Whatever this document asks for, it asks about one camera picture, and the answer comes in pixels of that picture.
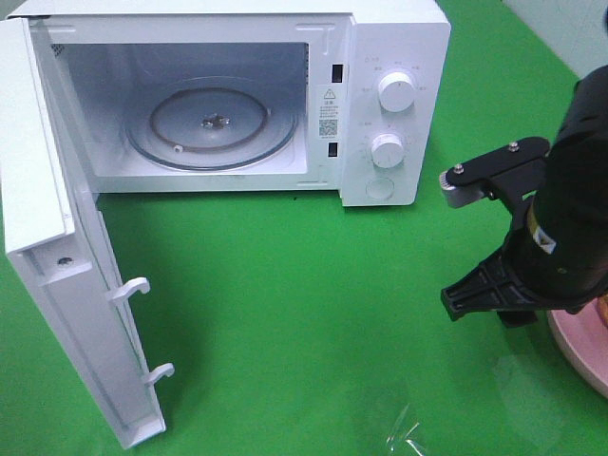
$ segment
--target open door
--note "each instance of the open door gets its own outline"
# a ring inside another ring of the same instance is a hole
[[[48,53],[36,55],[32,39]],[[149,285],[145,278],[121,280],[77,162],[69,110],[52,102],[61,82],[52,71],[40,76],[38,65],[57,51],[46,39],[34,36],[26,19],[0,22],[6,251],[122,446],[131,447],[165,430],[154,383],[173,366],[150,372],[146,365],[127,299]]]

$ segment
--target green surface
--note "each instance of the green surface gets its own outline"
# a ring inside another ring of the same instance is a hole
[[[104,196],[168,430],[138,455],[381,455],[400,410],[435,455],[600,455],[608,401],[544,318],[450,322],[439,291],[503,239],[498,202],[447,208],[438,174],[552,138],[575,76],[498,1],[440,2],[452,39],[416,203],[334,192]],[[0,453],[124,454],[0,259]],[[402,451],[395,454],[411,454]]]

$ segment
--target pink object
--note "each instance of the pink object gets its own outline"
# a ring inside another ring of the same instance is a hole
[[[608,328],[594,299],[576,315],[549,313],[549,326],[563,354],[589,384],[608,397]]]

